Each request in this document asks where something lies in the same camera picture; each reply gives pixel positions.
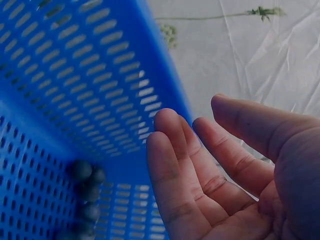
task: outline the green leaf pattern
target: green leaf pattern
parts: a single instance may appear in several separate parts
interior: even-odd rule
[[[228,15],[221,15],[221,16],[207,16],[207,17],[157,17],[155,20],[158,23],[162,36],[167,43],[169,49],[176,48],[178,45],[177,42],[177,28],[168,23],[163,23],[161,20],[170,20],[170,21],[208,21],[214,19],[223,19],[223,18],[230,18],[230,17],[239,17],[239,16],[260,16],[262,22],[267,19],[269,22],[270,16],[278,16],[283,17],[287,14],[283,9],[280,7],[274,8],[264,8],[259,6],[257,9],[251,9],[245,12],[236,13],[236,14],[228,14]]]

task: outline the basket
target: basket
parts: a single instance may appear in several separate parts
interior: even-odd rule
[[[161,108],[187,119],[145,0],[0,0],[0,239],[74,221],[65,167],[105,168],[96,240],[167,239],[146,164]]]

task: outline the skin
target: skin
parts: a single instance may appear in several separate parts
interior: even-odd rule
[[[320,120],[216,95],[215,122],[154,119],[147,162],[171,240],[320,239]],[[254,158],[230,134],[275,163]],[[213,162],[259,200],[227,181]]]

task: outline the fingernail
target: fingernail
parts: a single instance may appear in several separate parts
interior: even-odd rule
[[[229,98],[227,95],[225,95],[225,94],[223,94],[223,93],[218,93],[216,96],[217,96],[217,97],[221,97],[221,98],[225,98],[225,99],[228,99],[228,98]]]

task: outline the white tablecloth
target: white tablecloth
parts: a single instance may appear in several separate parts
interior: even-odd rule
[[[195,117],[217,93],[320,116],[318,0],[148,2]]]

